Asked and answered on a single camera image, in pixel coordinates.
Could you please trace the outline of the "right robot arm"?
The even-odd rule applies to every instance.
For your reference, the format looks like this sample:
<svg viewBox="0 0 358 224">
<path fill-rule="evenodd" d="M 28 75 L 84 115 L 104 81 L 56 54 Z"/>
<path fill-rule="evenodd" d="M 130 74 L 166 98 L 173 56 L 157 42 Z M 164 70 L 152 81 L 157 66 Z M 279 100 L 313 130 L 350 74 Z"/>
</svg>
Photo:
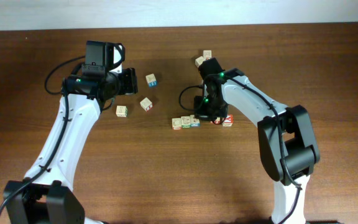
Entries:
<svg viewBox="0 0 358 224">
<path fill-rule="evenodd" d="M 223 121 L 233 106 L 257 127 L 260 160 L 273 180 L 270 223 L 306 223 L 305 190 L 320 160 L 307 110 L 273 100 L 239 69 L 221 68 L 216 58 L 202 62 L 198 71 L 203 94 L 194 99 L 196 118 Z"/>
</svg>

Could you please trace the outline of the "block with red X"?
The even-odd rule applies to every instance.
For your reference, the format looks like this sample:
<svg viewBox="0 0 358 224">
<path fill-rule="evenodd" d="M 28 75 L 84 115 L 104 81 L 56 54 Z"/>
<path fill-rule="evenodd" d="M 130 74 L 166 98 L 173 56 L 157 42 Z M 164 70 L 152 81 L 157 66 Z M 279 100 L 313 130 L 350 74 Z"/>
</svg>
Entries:
<svg viewBox="0 0 358 224">
<path fill-rule="evenodd" d="M 224 127 L 231 127 L 233 124 L 233 115 L 227 115 L 226 119 L 223 121 L 222 125 Z"/>
</svg>

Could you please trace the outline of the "block with C red side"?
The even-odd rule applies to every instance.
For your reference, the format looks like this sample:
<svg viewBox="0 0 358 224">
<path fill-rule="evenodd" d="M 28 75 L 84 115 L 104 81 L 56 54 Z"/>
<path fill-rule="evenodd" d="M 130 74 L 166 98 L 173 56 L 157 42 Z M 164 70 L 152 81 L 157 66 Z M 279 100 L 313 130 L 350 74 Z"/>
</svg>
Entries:
<svg viewBox="0 0 358 224">
<path fill-rule="evenodd" d="M 173 130 L 182 129 L 181 118 L 172 118 L 172 129 Z"/>
</svg>

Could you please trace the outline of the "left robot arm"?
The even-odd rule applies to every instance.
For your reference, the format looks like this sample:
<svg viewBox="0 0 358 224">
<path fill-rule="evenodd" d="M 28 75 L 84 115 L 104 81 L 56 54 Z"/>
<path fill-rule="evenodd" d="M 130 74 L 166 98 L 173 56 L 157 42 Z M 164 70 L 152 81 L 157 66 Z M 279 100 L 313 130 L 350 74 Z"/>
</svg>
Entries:
<svg viewBox="0 0 358 224">
<path fill-rule="evenodd" d="M 11 223 L 94 223 L 73 193 L 76 167 L 86 139 L 107 101 L 137 93 L 134 68 L 123 68 L 122 43 L 86 43 L 84 56 L 58 91 L 60 105 L 48 138 L 22 181 L 10 180 L 0 217 Z"/>
</svg>

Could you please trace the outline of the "block with car picture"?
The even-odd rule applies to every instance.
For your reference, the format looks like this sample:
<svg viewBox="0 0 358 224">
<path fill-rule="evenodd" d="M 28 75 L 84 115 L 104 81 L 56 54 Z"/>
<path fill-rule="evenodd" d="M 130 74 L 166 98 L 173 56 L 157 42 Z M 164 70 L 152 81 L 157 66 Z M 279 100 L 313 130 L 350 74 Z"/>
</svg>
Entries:
<svg viewBox="0 0 358 224">
<path fill-rule="evenodd" d="M 198 118 L 196 118 L 195 115 L 193 115 L 193 114 L 190 115 L 190 122 L 191 122 L 191 127 L 200 127 L 201 126 L 200 120 Z"/>
</svg>

